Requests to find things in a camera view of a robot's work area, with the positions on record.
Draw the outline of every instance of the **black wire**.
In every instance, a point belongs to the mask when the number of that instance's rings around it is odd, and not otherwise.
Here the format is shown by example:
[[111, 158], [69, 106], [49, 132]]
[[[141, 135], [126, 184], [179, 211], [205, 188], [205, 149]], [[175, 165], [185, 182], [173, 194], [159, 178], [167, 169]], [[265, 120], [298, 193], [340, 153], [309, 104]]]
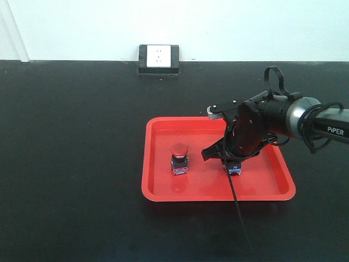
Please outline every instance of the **black wire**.
[[269, 81], [269, 71], [270, 70], [273, 70], [279, 79], [279, 89], [280, 89], [281, 93], [285, 96], [289, 95], [290, 94], [289, 91], [287, 91], [287, 89], [284, 86], [284, 75], [282, 74], [282, 72], [280, 71], [280, 69], [278, 67], [273, 65], [271, 67], [267, 67], [267, 69], [264, 71], [264, 83], [267, 86], [268, 99], [273, 98], [273, 90], [272, 90], [272, 87], [271, 87], [270, 81]]
[[[275, 139], [270, 139], [270, 136], [271, 135], [274, 135], [274, 136], [276, 136], [276, 138]], [[284, 142], [282, 142], [282, 143], [274, 143], [274, 141], [277, 141], [277, 139], [278, 139], [278, 136], [275, 134], [275, 133], [268, 133], [267, 135], [266, 135], [266, 138], [267, 138], [267, 142], [268, 142], [268, 144], [271, 144], [271, 145], [273, 145], [273, 146], [284, 146], [284, 145], [286, 145], [289, 141], [290, 141], [290, 137], [288, 137]]]
[[233, 196], [234, 196], [234, 203], [235, 203], [236, 210], [238, 212], [238, 216], [239, 216], [241, 227], [242, 227], [242, 229], [244, 231], [244, 235], [245, 235], [246, 241], [247, 241], [247, 243], [249, 245], [249, 248], [254, 253], [255, 251], [252, 248], [252, 244], [251, 244], [249, 235], [247, 233], [244, 220], [242, 218], [242, 213], [241, 213], [240, 206], [239, 206], [239, 203], [238, 203], [238, 198], [236, 196], [236, 191], [235, 191], [235, 188], [234, 188], [234, 184], [233, 184], [233, 181], [231, 179], [231, 175], [229, 174], [229, 169], [227, 168], [227, 157], [226, 157], [226, 154], [225, 154], [225, 142], [226, 142], [226, 137], [228, 135], [228, 131], [229, 130], [230, 130], [230, 127], [227, 124], [227, 126], [225, 128], [224, 138], [223, 138], [223, 162], [224, 162], [224, 167], [225, 167], [225, 171], [227, 173], [228, 179], [229, 179], [229, 184], [230, 184], [231, 191], [232, 191]]
[[313, 141], [314, 140], [319, 140], [323, 139], [323, 137], [319, 135], [313, 135], [311, 134], [311, 127], [312, 127], [312, 122], [316, 118], [318, 114], [320, 114], [323, 110], [328, 109], [331, 106], [337, 105], [340, 109], [344, 109], [343, 104], [339, 102], [332, 102], [328, 103], [326, 105], [313, 105], [309, 107], [300, 117], [298, 121], [298, 131], [301, 134], [304, 143], [306, 146], [309, 148], [311, 153], [316, 153], [317, 150], [323, 149], [326, 146], [329, 145], [331, 142], [331, 139], [327, 139], [325, 143], [323, 143], [321, 146], [315, 146]]

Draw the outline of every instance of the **black table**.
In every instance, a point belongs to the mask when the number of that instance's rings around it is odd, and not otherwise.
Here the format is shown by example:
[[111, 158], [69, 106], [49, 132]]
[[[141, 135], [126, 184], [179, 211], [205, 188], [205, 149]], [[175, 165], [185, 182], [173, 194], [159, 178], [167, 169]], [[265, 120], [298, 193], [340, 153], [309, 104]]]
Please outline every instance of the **black table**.
[[250, 98], [277, 65], [289, 91], [349, 107], [349, 63], [0, 61], [0, 261], [348, 261], [349, 147], [281, 150], [286, 202], [153, 203], [141, 193], [145, 126]]

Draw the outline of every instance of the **plastic tray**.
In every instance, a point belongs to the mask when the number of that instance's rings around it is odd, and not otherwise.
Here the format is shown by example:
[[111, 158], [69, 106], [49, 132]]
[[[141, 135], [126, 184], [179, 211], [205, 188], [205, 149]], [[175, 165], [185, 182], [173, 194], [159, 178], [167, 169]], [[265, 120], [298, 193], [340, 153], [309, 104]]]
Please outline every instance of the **plastic tray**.
[[[151, 201], [232, 201], [228, 177], [220, 159], [203, 161], [201, 151], [222, 138], [224, 120], [208, 117], [157, 117], [147, 124], [142, 192]], [[171, 147], [189, 145], [189, 171], [173, 175]], [[276, 146], [243, 162], [233, 176], [240, 201], [291, 199], [296, 193], [285, 160]]]

